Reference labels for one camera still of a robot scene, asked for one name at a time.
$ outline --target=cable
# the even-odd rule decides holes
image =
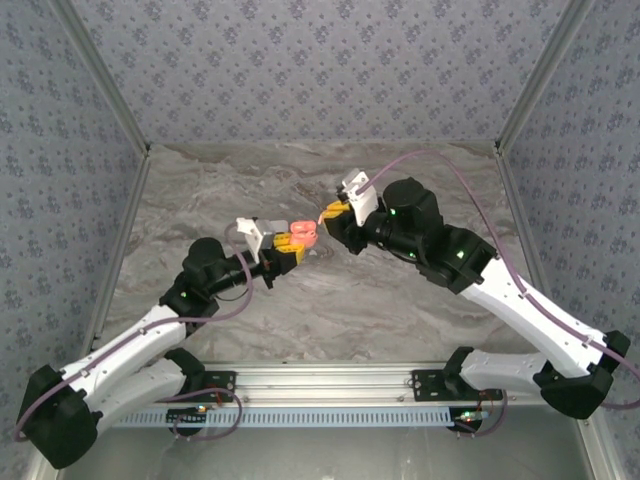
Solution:
[[[444,161],[447,164],[449,169],[458,178],[458,180],[460,181],[460,183],[462,184],[464,189],[467,191],[467,194],[471,198],[471,201],[473,202],[475,207],[478,209],[478,213],[480,213],[480,216],[482,217],[482,220],[484,221],[485,225],[487,226],[487,229],[489,230],[489,233],[491,234],[491,237],[493,238],[493,241],[496,244],[496,249],[498,250],[498,252],[500,253],[500,256],[504,260],[504,264],[505,264],[505,266],[507,268],[507,271],[509,272],[509,275],[511,276],[511,279],[513,280],[513,283],[516,285],[516,287],[518,288],[518,290],[520,291],[522,296],[524,298],[526,298],[529,301],[529,303],[531,303],[531,305],[533,305],[533,307],[536,310],[538,310],[543,316],[545,316],[547,319],[549,319],[551,322],[553,322],[554,325],[556,325],[557,327],[561,328],[562,330],[564,330],[565,332],[569,333],[570,335],[573,335],[575,338],[580,340],[583,344],[591,345],[596,350],[598,350],[598,351],[602,352],[603,354],[613,358],[620,365],[623,365],[627,370],[629,370],[636,377],[638,382],[640,382],[640,370],[638,370],[629,360],[624,358],[622,355],[619,355],[618,353],[614,352],[613,350],[607,348],[606,346],[601,345],[598,342],[592,341],[592,339],[589,338],[587,335],[584,335],[584,334],[578,332],[577,330],[573,329],[569,325],[566,325],[561,320],[556,318],[546,308],[544,308],[540,304],[540,302],[538,302],[535,298],[533,298],[532,295],[530,295],[527,292],[526,287],[522,283],[522,279],[520,278],[520,275],[518,275],[518,272],[516,271],[516,267],[513,264],[513,261],[511,260],[511,257],[509,256],[509,254],[507,253],[506,249],[504,248],[504,245],[502,244],[502,241],[498,237],[498,233],[496,232],[496,229],[493,226],[493,223],[491,222],[491,220],[489,220],[489,216],[485,212],[484,208],[480,205],[478,197],[473,192],[473,189],[469,186],[469,184],[467,183],[465,178],[462,176],[462,173],[456,168],[456,166],[453,164],[453,162],[451,160],[449,160],[447,157],[445,157],[444,155],[442,155],[437,150],[433,150],[433,149],[416,150],[414,152],[410,152],[410,153],[407,153],[405,155],[402,155],[401,157],[396,158],[395,160],[390,162],[388,165],[384,166],[376,175],[373,176],[373,178],[371,180],[369,180],[362,187],[360,187],[356,191],[356,194],[359,195],[362,192],[364,192],[367,188],[369,188],[373,184],[373,182],[375,182],[378,178],[380,178],[384,173],[386,173],[389,169],[393,168],[395,165],[397,165],[400,162],[402,162],[404,160],[407,160],[409,158],[416,157],[418,155],[433,155],[434,157],[439,158],[440,160]],[[631,409],[640,407],[640,398],[638,398],[634,402],[625,403],[625,404],[613,404],[613,403],[606,403],[605,402],[605,403],[602,403],[601,406],[605,407],[605,408],[610,408],[610,409],[613,409],[613,410],[631,410]]]
[[[26,442],[28,440],[28,438],[27,437],[23,437],[23,436],[20,435],[21,432],[22,432],[22,429],[24,428],[25,424],[27,423],[27,420],[29,420],[29,418],[31,418],[31,416],[35,413],[35,411],[38,408],[40,408],[40,406],[42,406],[42,404],[44,404],[47,400],[49,400],[51,397],[53,397],[60,390],[62,390],[63,388],[69,386],[71,383],[75,382],[76,380],[78,380],[82,376],[83,373],[86,373],[86,372],[89,372],[90,370],[93,370],[104,359],[106,359],[107,357],[110,357],[115,352],[117,352],[119,349],[121,349],[125,345],[129,344],[132,340],[138,338],[140,335],[143,335],[148,330],[151,330],[153,328],[159,327],[161,325],[166,325],[168,323],[174,323],[174,322],[179,322],[179,323],[186,323],[186,322],[189,322],[189,323],[221,322],[223,320],[229,320],[230,318],[233,318],[236,315],[239,315],[240,313],[242,313],[242,311],[245,308],[247,308],[247,306],[249,306],[249,302],[251,302],[251,298],[253,297],[253,278],[251,277],[251,270],[249,269],[249,265],[247,264],[247,261],[245,260],[244,255],[242,255],[242,253],[238,249],[238,246],[235,244],[235,242],[233,240],[231,240],[230,234],[231,234],[231,230],[234,228],[234,226],[235,226],[235,223],[230,223],[227,226],[227,228],[225,228],[225,230],[224,230],[224,236],[225,236],[225,238],[227,240],[227,243],[231,246],[231,249],[233,250],[233,253],[236,255],[236,257],[238,257],[238,261],[240,262],[240,265],[242,266],[242,271],[244,272],[245,277],[246,277],[246,281],[247,281],[247,295],[246,295],[246,298],[245,298],[244,302],[242,302],[242,304],[238,308],[236,308],[232,312],[226,313],[224,315],[220,315],[219,317],[210,317],[210,318],[201,318],[201,317],[177,317],[176,318],[176,317],[172,317],[172,318],[164,318],[164,319],[161,319],[161,320],[156,320],[155,322],[151,322],[149,325],[147,325],[146,328],[137,330],[136,332],[132,333],[128,337],[123,338],[121,341],[119,341],[118,343],[113,345],[111,348],[109,348],[106,352],[104,352],[101,355],[98,355],[95,359],[93,359],[91,362],[89,362],[89,364],[87,364],[87,366],[83,370],[81,370],[81,371],[71,375],[69,378],[61,381],[59,384],[57,384],[55,387],[53,387],[52,389],[48,390],[47,392],[43,393],[42,396],[40,396],[35,402],[33,402],[29,406],[29,408],[27,408],[25,410],[25,412],[22,414],[22,416],[20,417],[20,419],[16,423],[16,426],[14,427],[13,433],[12,433],[13,440],[15,442]]]
[[[500,411],[500,415],[498,416],[498,420],[496,420],[496,423],[491,425],[491,427],[487,428],[486,430],[484,430],[482,432],[476,432],[469,425],[465,425],[462,422],[453,422],[453,423],[457,427],[464,428],[465,430],[469,430],[471,432],[471,433],[458,432],[458,433],[460,433],[460,435],[462,435],[464,437],[486,437],[487,435],[490,435],[493,432],[495,432],[498,428],[500,428],[500,425],[502,425],[504,423],[504,419],[507,417],[507,407],[508,406],[509,406],[509,397],[507,397],[507,391],[506,390],[502,390],[502,410]]]
[[[224,438],[228,435],[231,435],[233,432],[235,432],[238,429],[238,426],[240,426],[240,421],[242,420],[242,410],[243,410],[242,402],[240,401],[240,397],[238,397],[238,395],[236,395],[231,390],[228,390],[226,388],[217,388],[217,387],[205,388],[203,390],[197,390],[195,392],[183,393],[182,395],[176,395],[174,397],[165,398],[163,400],[160,400],[160,402],[177,402],[179,400],[186,400],[191,397],[196,397],[198,395],[206,395],[210,393],[216,393],[216,394],[224,393],[225,395],[229,395],[231,398],[233,398],[233,401],[236,402],[236,404],[238,405],[238,415],[236,417],[235,422],[233,422],[233,425],[231,425],[222,433],[216,433],[214,435],[198,435],[197,437],[188,437],[186,435],[181,435],[178,432],[178,424],[180,423],[180,420],[182,420],[187,415],[185,414],[178,415],[178,418],[176,418],[176,420],[173,422],[173,433],[175,434],[176,438],[183,438],[188,442],[204,442],[209,440],[219,440],[220,438]]]
[[[214,295],[214,297],[216,300],[220,300],[221,302],[235,302],[236,300],[240,300],[242,297],[244,297],[248,291],[249,289],[245,288],[244,292],[242,292],[240,295],[238,295],[235,298],[221,298],[218,295]]]
[[[491,402],[491,407],[489,408],[489,415],[493,414],[493,398],[491,398],[491,395],[489,395],[489,394],[487,393],[487,391],[486,391],[486,390],[482,390],[482,391],[480,391],[480,392],[478,393],[478,395],[479,395],[480,397],[486,397],[486,398],[487,398],[487,400],[489,400],[489,402]],[[481,410],[482,410],[482,402],[483,402],[483,401],[484,401],[484,400],[482,400],[482,399],[478,400],[478,407],[476,408],[476,411],[478,411],[478,412],[479,412],[479,411],[481,411]]]

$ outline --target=pink object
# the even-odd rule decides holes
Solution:
[[[313,220],[303,220],[293,222],[291,224],[291,245],[304,245],[305,248],[311,248],[318,240],[316,233],[316,222]]]

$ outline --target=blue floral wall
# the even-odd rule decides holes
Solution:
[[[595,3],[509,160],[554,298],[640,360],[640,4]],[[626,371],[612,397],[635,400]],[[640,478],[640,413],[608,418]]]
[[[151,143],[492,139],[566,0],[74,0]]]
[[[138,164],[45,0],[0,2],[0,478],[31,372],[77,358]]]

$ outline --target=marble surface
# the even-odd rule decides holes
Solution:
[[[222,239],[224,227],[239,216],[316,219],[351,169],[364,168],[371,176],[393,158],[425,146],[438,148],[463,171],[524,275],[524,256],[488,144],[154,146],[101,343],[157,302],[195,239]],[[436,193],[447,223],[489,238],[462,186],[437,159],[412,159],[376,187],[381,192],[408,175]],[[221,312],[234,307],[221,305]],[[257,281],[245,312],[204,326],[184,342],[202,360],[444,360],[459,345],[532,351],[492,314],[428,284],[412,266],[371,247],[351,255],[322,231],[304,263],[278,278],[273,290]]]

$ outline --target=metal frame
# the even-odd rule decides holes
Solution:
[[[550,296],[551,288],[546,279],[538,249],[535,248],[533,234],[518,194],[511,166],[500,150],[496,149],[495,153],[507,200],[516,221],[516,230],[520,235],[522,250],[531,273],[531,283],[544,295]],[[596,480],[626,480],[627,475],[615,450],[611,430],[602,410],[596,410],[589,420],[577,421],[577,423]]]
[[[237,372],[236,394],[256,407],[455,407],[475,402],[416,402],[413,370],[441,369],[439,362],[207,363],[208,370]],[[539,396],[511,392],[510,404],[545,405]]]
[[[118,119],[125,135],[139,153],[145,153],[147,151],[147,144],[142,130],[140,130],[138,122],[136,122],[133,113],[129,109],[129,105],[127,105],[127,102],[120,93],[106,63],[102,60],[78,11],[70,0],[49,0],[49,5],[60,20],[69,40],[91,73],[105,101]]]
[[[570,0],[568,2],[551,37],[547,40],[544,50],[538,57],[520,97],[502,127],[498,136],[500,153],[508,153],[513,146],[518,133],[527,123],[533,107],[544,92],[553,72],[564,57],[573,37],[594,3],[594,0]]]
[[[107,319],[109,307],[111,306],[113,293],[116,290],[116,283],[118,283],[118,276],[120,275],[120,268],[122,267],[122,262],[124,260],[124,253],[127,243],[129,242],[133,222],[136,219],[138,206],[142,199],[142,192],[144,191],[147,176],[149,175],[149,167],[149,154],[145,152],[142,160],[140,161],[140,165],[138,165],[133,187],[129,193],[129,199],[127,200],[127,204],[124,209],[120,227],[118,227],[115,244],[111,251],[111,255],[109,256],[107,271],[102,279],[102,283],[100,284],[96,304],[91,312],[89,325],[87,325],[87,332],[85,334],[84,341],[82,342],[80,358],[91,352],[94,341],[99,339],[102,334],[104,322]]]

